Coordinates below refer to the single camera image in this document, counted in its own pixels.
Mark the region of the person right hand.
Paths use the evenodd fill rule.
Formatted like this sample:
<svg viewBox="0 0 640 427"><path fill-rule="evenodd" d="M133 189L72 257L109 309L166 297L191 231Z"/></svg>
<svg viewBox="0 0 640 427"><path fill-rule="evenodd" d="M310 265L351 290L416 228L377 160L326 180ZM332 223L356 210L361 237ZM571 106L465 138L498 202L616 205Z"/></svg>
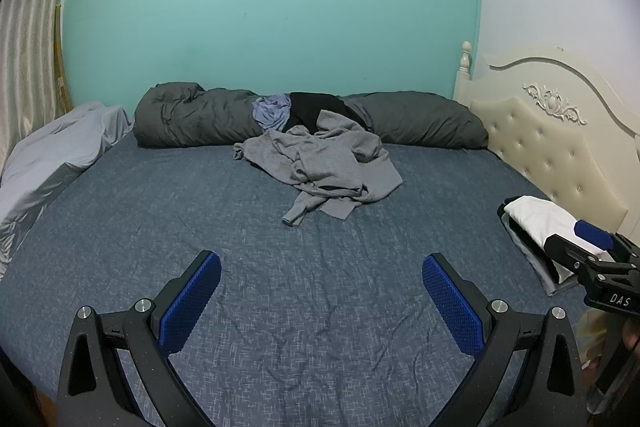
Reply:
<svg viewBox="0 0 640 427"><path fill-rule="evenodd" d="M627 319L620 334L628 351L640 359L640 324L637 319Z"/></svg>

